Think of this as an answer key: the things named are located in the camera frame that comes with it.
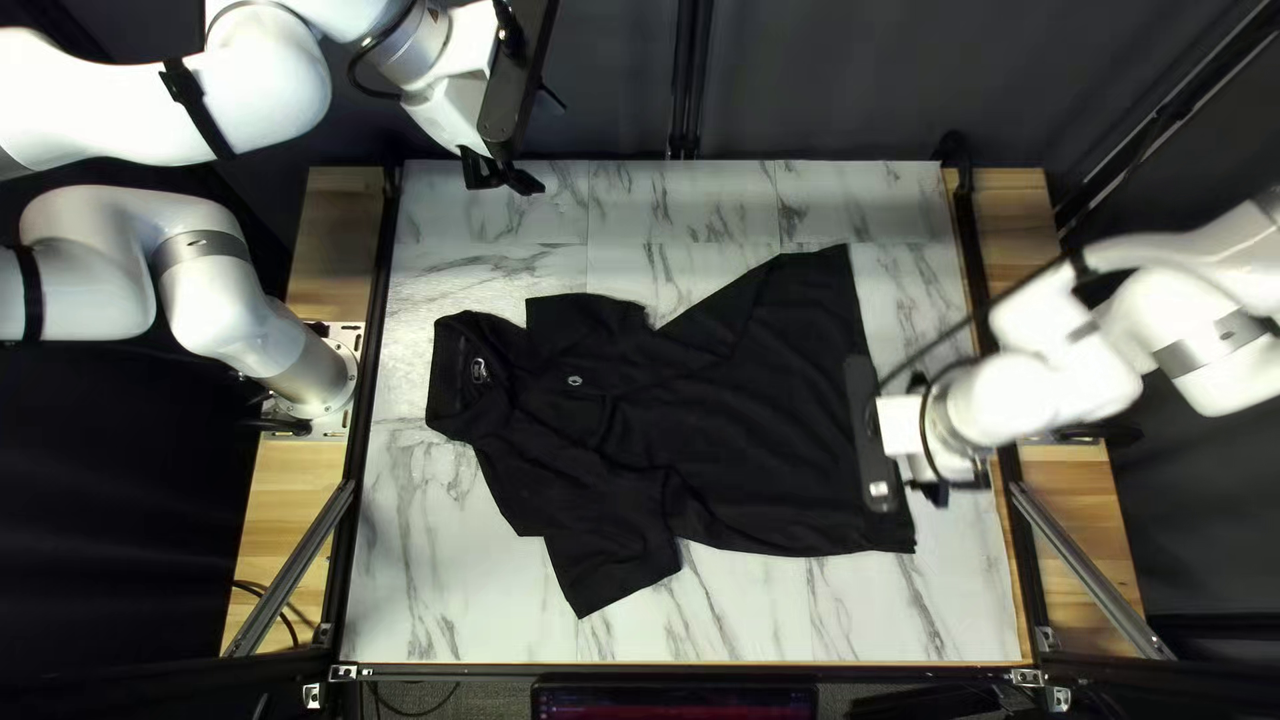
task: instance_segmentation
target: black polo shirt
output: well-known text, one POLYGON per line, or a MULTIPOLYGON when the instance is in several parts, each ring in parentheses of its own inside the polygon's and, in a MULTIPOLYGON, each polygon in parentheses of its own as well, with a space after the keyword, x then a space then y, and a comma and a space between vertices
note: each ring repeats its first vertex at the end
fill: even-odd
POLYGON ((680 570, 675 538, 742 552, 911 552, 863 502, 844 366, 865 355, 844 246, 780 255, 659 329, 595 295, 527 329, 435 323, 426 424, 470 443, 507 521, 541 536, 584 618, 680 570))

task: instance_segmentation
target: screen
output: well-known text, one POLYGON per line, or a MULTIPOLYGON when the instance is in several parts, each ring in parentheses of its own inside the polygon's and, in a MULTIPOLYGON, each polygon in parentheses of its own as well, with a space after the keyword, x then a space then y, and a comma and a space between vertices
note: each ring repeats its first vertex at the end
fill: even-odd
POLYGON ((813 720, 803 685, 534 685, 534 720, 813 720))

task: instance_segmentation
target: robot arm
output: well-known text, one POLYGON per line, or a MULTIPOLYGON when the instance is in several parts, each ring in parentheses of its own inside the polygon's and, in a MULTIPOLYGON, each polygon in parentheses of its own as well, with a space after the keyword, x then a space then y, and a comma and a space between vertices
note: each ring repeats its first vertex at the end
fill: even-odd
MULTIPOLYGON (((332 85, 320 35, 371 45, 378 33, 369 63, 403 88, 410 115, 454 152, 490 155, 476 129, 498 27, 489 0, 447 13, 425 0, 207 0, 206 18, 205 51, 180 63, 233 152, 291 140, 324 117, 332 85)), ((90 63, 32 29, 0 28, 0 179, 95 156, 214 159, 163 70, 90 63)))
POLYGON ((927 397, 877 400, 884 451, 918 480, 936 479, 927 442, 938 473, 969 478, 993 447, 1120 413, 1156 369, 1202 415, 1243 410, 1280 395, 1277 313, 1277 190, 1189 233, 1089 245, 991 309, 1000 352, 936 378, 927 397), (1091 313, 1071 295, 1080 269, 1138 272, 1091 313))
POLYGON ((151 277, 174 337, 289 401, 298 418, 339 409, 355 365, 266 297, 236 218, 216 202, 74 186, 33 200, 20 250, 0 247, 0 340, 122 340, 155 320, 151 277), (36 311, 31 311, 28 297, 36 311))

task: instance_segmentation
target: marble surface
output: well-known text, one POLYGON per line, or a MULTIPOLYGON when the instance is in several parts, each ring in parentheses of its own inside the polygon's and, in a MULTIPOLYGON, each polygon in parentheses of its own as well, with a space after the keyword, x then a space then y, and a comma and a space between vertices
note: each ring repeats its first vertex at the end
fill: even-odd
MULTIPOLYGON (((847 243, 882 372, 964 313, 932 163, 529 163, 531 199, 408 163, 342 657, 361 662, 1019 659, 995 498, 909 500, 915 555, 787 559, 681 541, 676 575, 577 620, 470 446, 422 424, 433 323, 590 291, 664 323, 777 252, 847 243)), ((925 363, 972 352, 965 336, 925 363)))

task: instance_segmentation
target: shirt logo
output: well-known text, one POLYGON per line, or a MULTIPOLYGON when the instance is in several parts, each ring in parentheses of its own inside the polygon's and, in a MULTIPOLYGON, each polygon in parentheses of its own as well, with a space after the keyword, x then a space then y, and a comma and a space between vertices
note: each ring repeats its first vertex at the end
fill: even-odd
POLYGON ((484 357, 471 361, 471 382, 480 384, 489 379, 489 368, 485 368, 484 357))

